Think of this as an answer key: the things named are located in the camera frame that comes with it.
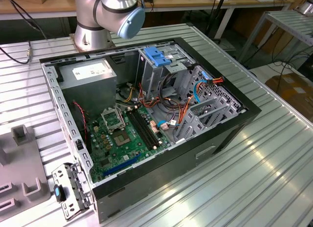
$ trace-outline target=metal workbench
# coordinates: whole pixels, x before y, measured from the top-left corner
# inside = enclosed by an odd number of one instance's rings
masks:
[[[222,152],[104,226],[306,226],[313,218],[313,125],[263,86],[196,28],[186,24],[145,28],[132,40],[113,35],[119,45],[183,37],[245,93],[260,115]],[[34,58],[21,66],[0,54],[0,133],[19,124],[32,126],[45,172],[71,162],[38,59],[75,53],[70,38],[32,42]],[[2,45],[25,57],[27,43]],[[93,226],[92,210],[66,223],[54,196],[0,223],[17,226]]]
[[[241,62],[246,56],[246,53],[263,27],[265,21],[270,21],[272,26],[260,42],[259,47],[266,42],[276,27],[283,29],[298,39],[298,42],[292,47],[292,50],[296,50],[301,42],[304,42],[309,46],[313,46],[313,17],[304,16],[294,10],[265,12],[245,43],[238,58],[239,62]]]

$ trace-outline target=ram slot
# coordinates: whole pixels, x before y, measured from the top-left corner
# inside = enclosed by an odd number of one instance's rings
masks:
[[[147,146],[148,150],[153,150],[155,146],[159,146],[154,134],[151,132],[150,128],[137,111],[129,111],[126,115]]]

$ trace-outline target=blue cable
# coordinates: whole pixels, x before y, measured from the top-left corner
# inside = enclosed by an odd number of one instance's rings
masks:
[[[165,120],[160,121],[160,122],[157,124],[157,126],[160,127],[161,124],[163,124],[163,123],[166,123],[166,121],[165,121]]]
[[[200,80],[200,81],[196,82],[196,84],[194,85],[194,96],[195,96],[195,100],[196,100],[198,103],[200,103],[199,97],[198,97],[198,95],[197,95],[197,85],[198,85],[198,83],[206,83],[206,81],[205,81],[205,80]]]

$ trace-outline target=chip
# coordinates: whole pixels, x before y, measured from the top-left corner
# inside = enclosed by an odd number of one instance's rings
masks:
[[[117,146],[124,145],[131,141],[127,132],[125,131],[118,131],[116,133],[113,133],[112,137],[115,140]]]
[[[104,160],[101,160],[101,161],[100,161],[101,166],[105,166],[105,165],[107,165],[107,164],[109,164],[109,163],[110,163],[110,162],[109,162],[108,159],[104,159]]]

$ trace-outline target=metal bracket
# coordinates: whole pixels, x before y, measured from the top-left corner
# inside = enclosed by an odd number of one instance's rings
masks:
[[[54,183],[65,192],[66,199],[61,202],[61,207],[67,221],[89,209],[93,198],[90,192],[86,192],[87,178],[79,164],[62,164],[52,176]]]

